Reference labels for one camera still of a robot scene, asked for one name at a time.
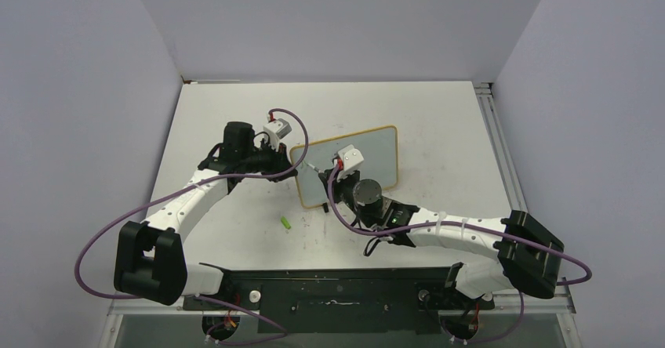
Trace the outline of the green white marker pen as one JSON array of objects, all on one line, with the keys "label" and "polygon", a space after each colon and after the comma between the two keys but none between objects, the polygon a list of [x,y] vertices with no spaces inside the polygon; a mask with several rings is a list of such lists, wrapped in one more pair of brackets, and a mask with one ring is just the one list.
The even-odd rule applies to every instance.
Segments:
[{"label": "green white marker pen", "polygon": [[320,168],[316,167],[315,165],[312,165],[312,164],[309,163],[309,162],[306,163],[306,166],[307,166],[308,168],[312,169],[312,170],[313,170],[314,172],[316,172],[318,175],[324,175],[324,174],[325,174],[325,170],[324,170],[324,169],[320,169]]}]

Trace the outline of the yellow framed whiteboard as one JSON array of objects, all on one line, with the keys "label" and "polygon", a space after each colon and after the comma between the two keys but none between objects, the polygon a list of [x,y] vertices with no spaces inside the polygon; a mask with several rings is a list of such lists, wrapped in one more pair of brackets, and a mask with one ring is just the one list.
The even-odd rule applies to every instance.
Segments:
[{"label": "yellow framed whiteboard", "polygon": [[398,130],[393,125],[368,129],[326,140],[296,145],[289,150],[289,159],[297,167],[296,187],[305,209],[318,208],[327,201],[326,181],[319,178],[325,170],[340,164],[338,180],[352,173],[374,179],[384,189],[398,184]]}]

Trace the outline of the green marker cap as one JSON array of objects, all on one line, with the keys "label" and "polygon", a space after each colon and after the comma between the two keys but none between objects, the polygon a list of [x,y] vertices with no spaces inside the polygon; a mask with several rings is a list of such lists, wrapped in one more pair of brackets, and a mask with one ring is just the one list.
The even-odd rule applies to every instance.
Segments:
[{"label": "green marker cap", "polygon": [[290,225],[289,221],[284,216],[281,217],[280,221],[285,229],[287,230],[292,229],[292,226]]}]

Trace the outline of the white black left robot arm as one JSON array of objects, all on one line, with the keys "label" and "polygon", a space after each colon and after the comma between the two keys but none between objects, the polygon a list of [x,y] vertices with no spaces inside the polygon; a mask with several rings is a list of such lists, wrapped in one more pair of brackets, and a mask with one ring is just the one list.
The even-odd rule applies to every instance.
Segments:
[{"label": "white black left robot arm", "polygon": [[[296,176],[282,143],[291,130],[282,118],[270,120],[259,133],[246,122],[227,123],[222,142],[199,163],[184,193],[142,223],[122,226],[114,288],[163,305],[172,305],[181,296],[202,295],[214,309],[228,307],[234,288],[223,281],[223,271],[210,265],[188,264],[183,242],[246,175],[257,174],[272,182]],[[262,138],[259,143],[255,141],[257,136]]]}]

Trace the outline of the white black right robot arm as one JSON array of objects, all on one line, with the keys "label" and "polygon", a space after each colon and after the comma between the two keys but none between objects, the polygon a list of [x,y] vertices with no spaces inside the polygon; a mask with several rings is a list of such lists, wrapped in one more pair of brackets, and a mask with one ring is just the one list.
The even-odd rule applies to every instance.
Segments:
[{"label": "white black right robot arm", "polygon": [[373,244],[441,247],[486,259],[456,263],[443,287],[446,302],[466,306],[472,299],[516,289],[551,299],[558,286],[564,244],[529,213],[513,210],[507,217],[468,218],[433,212],[383,196],[373,179],[359,172],[340,178],[336,168],[318,172],[331,208],[345,204],[354,214],[346,227]]}]

